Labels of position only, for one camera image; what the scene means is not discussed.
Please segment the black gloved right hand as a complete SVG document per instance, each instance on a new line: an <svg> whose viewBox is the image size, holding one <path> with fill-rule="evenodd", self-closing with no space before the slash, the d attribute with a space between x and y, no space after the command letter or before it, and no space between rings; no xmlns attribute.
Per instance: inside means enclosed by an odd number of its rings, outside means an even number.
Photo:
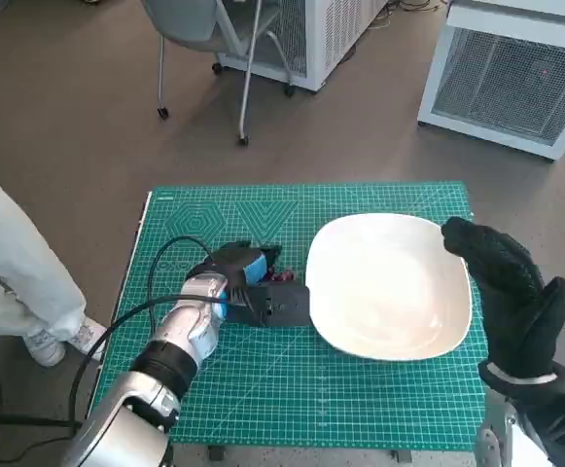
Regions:
<svg viewBox="0 0 565 467"><path fill-rule="evenodd" d="M550 376L565 324L565 278L545 282L529 251L491 227L451 217L441 234L477 284L488 362L510 378Z"/></svg>

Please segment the black left hand blue tape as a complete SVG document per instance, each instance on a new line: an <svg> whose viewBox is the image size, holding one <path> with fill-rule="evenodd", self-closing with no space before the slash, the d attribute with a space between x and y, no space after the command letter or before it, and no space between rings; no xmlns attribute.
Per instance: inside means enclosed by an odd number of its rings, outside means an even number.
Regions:
<svg viewBox="0 0 565 467"><path fill-rule="evenodd" d="M229 287L243 287L270 278L281 251L281 245L253 246L250 240L239 240L222 245L212 259Z"/></svg>

